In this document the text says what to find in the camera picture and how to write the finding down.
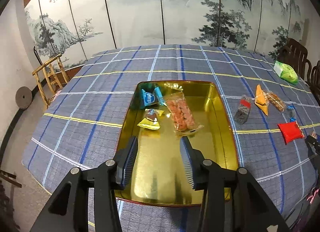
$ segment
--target plaid tablecloth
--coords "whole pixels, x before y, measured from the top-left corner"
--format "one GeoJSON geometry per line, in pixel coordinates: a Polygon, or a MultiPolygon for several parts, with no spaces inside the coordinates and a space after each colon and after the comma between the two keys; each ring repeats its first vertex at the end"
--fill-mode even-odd
{"type": "MultiPolygon", "coordinates": [[[[234,122],[242,95],[256,86],[294,106],[305,135],[320,134],[320,109],[309,88],[280,79],[273,60],[258,54],[193,45],[152,45],[100,52],[83,66],[40,119],[22,163],[53,192],[74,166],[97,167],[115,153],[125,113],[137,83],[147,80],[201,80],[217,85],[228,113],[239,165],[247,168],[283,216],[312,188],[317,172],[303,139],[284,144],[278,123],[289,112],[269,106],[265,116],[251,107],[248,121],[234,122]]],[[[89,197],[93,229],[93,193],[89,197]]],[[[159,208],[118,201],[123,231],[193,231],[199,208],[159,208]]]]}

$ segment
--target tray rim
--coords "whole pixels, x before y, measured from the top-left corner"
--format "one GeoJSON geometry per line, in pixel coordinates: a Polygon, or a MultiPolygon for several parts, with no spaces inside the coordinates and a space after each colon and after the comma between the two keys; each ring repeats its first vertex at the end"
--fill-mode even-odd
{"type": "MultiPolygon", "coordinates": [[[[137,85],[135,86],[134,88],[134,93],[132,94],[132,98],[130,100],[130,104],[128,106],[128,109],[127,109],[127,112],[125,114],[125,117],[124,117],[124,120],[127,118],[127,115],[128,115],[128,112],[129,112],[129,108],[130,108],[130,105],[131,103],[133,102],[133,99],[134,99],[134,94],[135,94],[135,91],[137,90],[137,87],[142,84],[142,83],[159,83],[159,82],[202,82],[202,83],[207,83],[207,84],[211,84],[213,85],[214,87],[216,87],[216,84],[214,84],[213,82],[211,81],[202,81],[202,80],[152,80],[152,81],[141,81],[139,83],[137,83],[137,85]]],[[[229,120],[229,117],[228,117],[228,114],[226,112],[226,108],[225,108],[225,105],[221,99],[221,95],[219,93],[219,90],[217,89],[217,93],[219,94],[219,100],[221,101],[221,103],[223,104],[223,107],[224,107],[224,114],[225,114],[225,117],[227,119],[227,122],[228,122],[228,125],[230,127],[230,131],[231,131],[231,135],[232,135],[232,140],[233,140],[233,146],[234,146],[234,152],[235,152],[235,158],[236,158],[236,163],[239,167],[239,158],[238,158],[238,154],[237,154],[237,148],[236,148],[236,141],[235,141],[235,137],[233,135],[233,128],[232,128],[232,125],[230,123],[230,120],[229,120]]],[[[118,147],[119,147],[119,142],[120,142],[120,137],[121,137],[121,133],[122,133],[123,129],[121,129],[121,132],[120,132],[120,135],[119,135],[119,138],[118,138],[118,143],[117,143],[117,146],[116,146],[116,151],[118,151],[118,147]]],[[[130,202],[130,203],[135,203],[135,204],[139,204],[139,205],[147,205],[147,206],[155,206],[155,207],[193,207],[193,206],[201,206],[201,203],[199,204],[156,204],[156,203],[145,203],[145,202],[140,202],[140,201],[135,201],[135,200],[128,200],[128,199],[123,199],[123,198],[119,198],[119,197],[116,197],[117,199],[119,200],[123,200],[123,201],[126,201],[126,202],[130,202]]]]}

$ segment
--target chair back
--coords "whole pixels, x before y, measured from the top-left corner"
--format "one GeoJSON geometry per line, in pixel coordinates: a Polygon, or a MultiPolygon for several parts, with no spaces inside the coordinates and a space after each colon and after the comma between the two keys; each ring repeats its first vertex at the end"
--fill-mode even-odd
{"type": "Polygon", "coordinates": [[[308,64],[307,82],[310,82],[311,63],[307,59],[307,49],[295,39],[288,38],[287,44],[279,49],[278,61],[290,65],[305,80],[306,64],[308,64]]]}
{"type": "Polygon", "coordinates": [[[291,49],[294,71],[304,80],[306,64],[308,64],[307,81],[310,81],[311,63],[307,59],[308,50],[295,39],[289,38],[286,44],[291,49]]]}
{"type": "Polygon", "coordinates": [[[310,83],[308,84],[310,86],[312,85],[320,87],[320,60],[318,60],[317,65],[313,67],[310,76],[310,83]]]}
{"type": "Polygon", "coordinates": [[[60,53],[57,56],[49,59],[48,61],[43,63],[40,67],[38,67],[32,73],[32,75],[35,76],[35,78],[36,78],[36,82],[37,82],[37,85],[38,85],[42,100],[44,101],[46,108],[48,108],[50,106],[51,98],[47,98],[46,97],[46,95],[44,93],[44,90],[43,90],[43,86],[41,85],[41,82],[40,82],[40,79],[39,79],[38,72],[41,71],[41,70],[43,71],[43,74],[44,74],[44,77],[45,77],[45,79],[46,79],[46,81],[48,83],[49,89],[52,92],[52,95],[54,96],[55,95],[55,90],[53,89],[52,85],[53,84],[57,84],[60,89],[62,89],[62,85],[61,85],[61,82],[59,81],[59,79],[58,79],[58,77],[57,77],[57,75],[56,75],[56,73],[54,71],[54,68],[52,66],[52,62],[57,61],[58,65],[59,65],[59,68],[61,70],[61,74],[63,76],[64,81],[66,83],[69,82],[68,75],[66,74],[66,71],[64,70],[62,62],[60,60],[61,56],[62,56],[62,54],[60,53]]]}

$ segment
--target dark wooden chair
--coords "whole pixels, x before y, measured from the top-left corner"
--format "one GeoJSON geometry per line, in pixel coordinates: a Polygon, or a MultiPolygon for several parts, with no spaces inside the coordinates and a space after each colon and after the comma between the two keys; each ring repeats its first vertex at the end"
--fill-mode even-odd
{"type": "Polygon", "coordinates": [[[320,105],[320,61],[313,67],[308,85],[310,86],[313,96],[320,105]]]}
{"type": "Polygon", "coordinates": [[[295,39],[289,38],[287,44],[279,49],[278,61],[290,65],[294,71],[303,79],[310,82],[311,63],[307,59],[307,49],[295,39]],[[307,76],[305,76],[306,64],[308,64],[307,76]]]}
{"type": "Polygon", "coordinates": [[[19,232],[20,227],[13,219],[14,208],[10,198],[5,195],[2,181],[0,180],[0,231],[19,232]]]}

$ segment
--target wooden chair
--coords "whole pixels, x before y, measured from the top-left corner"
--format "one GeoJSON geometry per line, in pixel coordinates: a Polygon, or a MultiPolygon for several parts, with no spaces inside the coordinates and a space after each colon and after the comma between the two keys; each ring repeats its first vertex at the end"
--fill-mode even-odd
{"type": "Polygon", "coordinates": [[[10,182],[18,188],[22,188],[22,184],[16,181],[17,176],[6,171],[0,170],[0,178],[10,182]]]}
{"type": "Polygon", "coordinates": [[[41,94],[41,97],[45,103],[46,109],[50,106],[50,103],[52,101],[52,99],[54,98],[54,95],[56,94],[55,90],[53,89],[52,85],[57,84],[59,86],[60,89],[62,89],[62,85],[61,82],[59,81],[53,66],[52,66],[52,62],[57,61],[59,68],[61,70],[63,79],[66,83],[69,82],[69,78],[68,75],[66,74],[66,71],[63,68],[62,62],[60,60],[60,57],[62,56],[62,54],[58,54],[57,56],[49,59],[48,61],[46,61],[45,63],[43,63],[40,67],[38,67],[33,73],[32,75],[36,77],[36,81],[37,81],[37,85],[41,94]],[[43,71],[44,73],[44,77],[49,85],[49,89],[52,92],[53,96],[51,98],[47,98],[44,91],[43,91],[43,87],[41,85],[40,79],[39,79],[39,75],[38,72],[39,71],[43,71]]]}
{"type": "Polygon", "coordinates": [[[310,90],[320,105],[320,61],[313,67],[311,72],[311,80],[308,83],[310,90]]]}
{"type": "Polygon", "coordinates": [[[307,49],[295,39],[288,38],[287,44],[279,49],[278,61],[290,65],[299,76],[305,80],[305,69],[308,64],[307,83],[310,82],[311,63],[307,59],[307,49]]]}

